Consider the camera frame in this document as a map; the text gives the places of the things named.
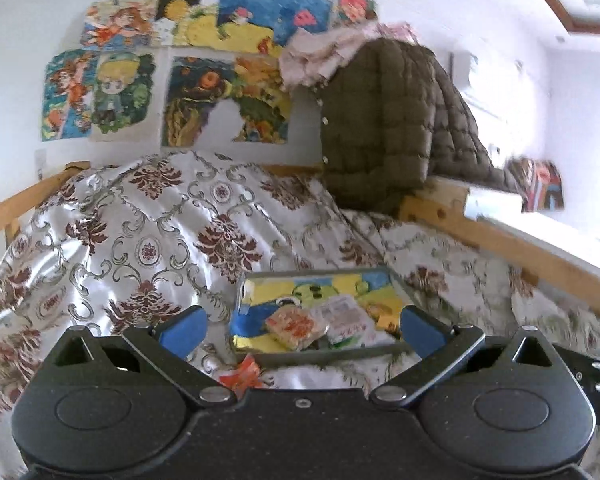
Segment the screw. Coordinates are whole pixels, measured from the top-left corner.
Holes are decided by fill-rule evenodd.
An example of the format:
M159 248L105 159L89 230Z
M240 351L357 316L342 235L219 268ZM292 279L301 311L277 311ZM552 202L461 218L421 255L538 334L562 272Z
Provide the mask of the screw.
M298 408L310 408L312 402L309 399L297 399L296 406Z
M231 390L227 390L222 386L209 386L198 394L200 399L205 402L217 404L218 402L227 402L231 399Z
M400 402L407 398L407 392L400 386L380 386L375 395L382 402Z

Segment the wooden bed frame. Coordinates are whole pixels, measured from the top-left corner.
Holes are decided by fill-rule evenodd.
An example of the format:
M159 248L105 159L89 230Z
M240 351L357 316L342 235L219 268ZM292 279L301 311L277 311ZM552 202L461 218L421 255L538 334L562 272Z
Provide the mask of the wooden bed frame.
M22 215L58 192L69 178L90 167L89 162L72 162L67 164L61 173L0 202L0 232L4 232L7 244L17 236L20 229L18 219ZM314 176L321 171L317 166L264 168L277 176ZM492 224L468 219L461 211L451 206L415 196L406 196L403 199L398 218L428 224L468 246L496 254L510 264L521 267L523 277L532 285L539 280L545 280L586 302L600 314L600 278L560 256L516 238Z

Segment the pink ruffled garment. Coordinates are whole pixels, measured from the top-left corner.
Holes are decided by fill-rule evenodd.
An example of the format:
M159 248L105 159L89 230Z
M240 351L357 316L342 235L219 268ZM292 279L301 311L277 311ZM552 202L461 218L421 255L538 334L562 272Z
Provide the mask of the pink ruffled garment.
M351 61L366 42L377 38L418 44L413 29L406 22L366 22L320 34L299 28L280 55L284 89L290 91L297 86L311 87L328 81L339 67Z

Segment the damask pattern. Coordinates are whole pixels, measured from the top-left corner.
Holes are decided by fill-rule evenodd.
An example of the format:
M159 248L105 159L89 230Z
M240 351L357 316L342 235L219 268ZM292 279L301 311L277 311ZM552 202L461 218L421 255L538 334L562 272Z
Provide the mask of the damask pattern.
M511 334L536 324L552 340L600 354L600 323L519 280L505 262L393 219L343 212L316 180L277 178L213 153L148 156L69 180L33 215L0 263L0 434L10 409L59 335L157 324L192 304L208 315L189 357L218 376L235 365L226 329L242 272L387 264L437 318ZM413 354L327 367L265 370L271 388L360 387L418 361ZM0 477L23 467L2 452ZM600 430L586 456L600 478Z

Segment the dark green puffer jacket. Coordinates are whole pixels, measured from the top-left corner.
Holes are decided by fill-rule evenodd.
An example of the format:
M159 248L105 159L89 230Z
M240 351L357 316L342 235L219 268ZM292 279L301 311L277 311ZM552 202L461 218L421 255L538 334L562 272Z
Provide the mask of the dark green puffer jacket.
M395 214L428 175L518 192L513 176L493 167L464 99L422 46L369 42L318 96L324 180L342 208Z

